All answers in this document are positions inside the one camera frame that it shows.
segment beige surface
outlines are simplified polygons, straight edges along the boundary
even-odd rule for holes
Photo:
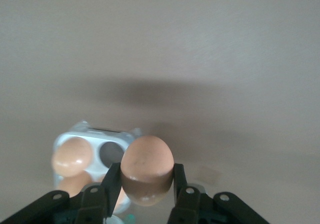
[[[158,135],[211,196],[318,224],[319,23],[320,0],[0,0],[0,219],[53,188],[53,142],[85,119]]]

